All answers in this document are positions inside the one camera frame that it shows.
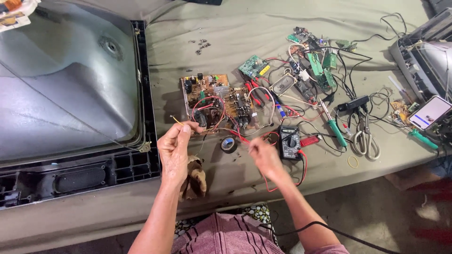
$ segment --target brown rag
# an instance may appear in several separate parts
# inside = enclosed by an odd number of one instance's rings
[[[188,176],[180,188],[179,202],[185,199],[203,198],[206,191],[206,173],[202,169],[201,160],[190,155],[188,156]]]

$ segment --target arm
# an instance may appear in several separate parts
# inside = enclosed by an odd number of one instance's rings
[[[179,191],[187,178],[188,140],[191,129],[202,132],[196,122],[183,124],[174,124],[157,142],[162,162],[162,184],[129,254],[167,254],[171,251]]]
[[[295,187],[292,178],[282,167],[278,152],[273,146],[256,138],[250,142],[249,153],[260,172],[272,180],[281,191],[289,207],[295,228],[302,228],[313,221],[325,223]],[[336,235],[321,225],[313,225],[299,232],[298,237],[306,252],[328,245],[340,244]]]

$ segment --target green soldering iron handle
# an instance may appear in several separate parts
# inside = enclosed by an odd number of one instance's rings
[[[422,136],[417,129],[410,131],[408,133],[408,135],[416,137],[417,139],[419,139],[420,141],[422,141],[423,143],[427,144],[429,147],[431,147],[435,150],[438,149],[437,145],[435,145],[433,142],[431,142],[428,138]]]
[[[337,139],[339,141],[339,144],[342,147],[347,147],[347,142],[345,142],[345,139],[342,136],[342,133],[340,132],[340,130],[336,126],[336,121],[335,120],[329,120],[328,121],[328,125],[331,127],[331,129],[333,130],[334,134],[336,135],[336,137],[337,137]]]

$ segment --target digital multimeter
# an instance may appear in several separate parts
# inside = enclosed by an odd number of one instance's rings
[[[302,160],[302,155],[298,153],[300,147],[300,135],[298,128],[281,125],[279,127],[279,158],[282,160]]]

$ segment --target scissors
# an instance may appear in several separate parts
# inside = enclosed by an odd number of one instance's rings
[[[375,140],[374,137],[372,137],[372,134],[370,133],[369,130],[369,114],[366,115],[366,118],[363,121],[363,117],[361,117],[361,130],[355,134],[355,136],[353,137],[353,148],[355,149],[355,151],[361,155],[367,155],[369,157],[369,159],[371,160],[376,160],[380,157],[381,154],[381,150],[380,150],[380,145],[378,145],[377,141]],[[358,137],[360,137],[360,143],[361,146],[363,147],[363,149],[360,149],[358,146]],[[371,150],[372,150],[372,144],[376,150],[376,154],[375,156],[372,156],[370,154]]]

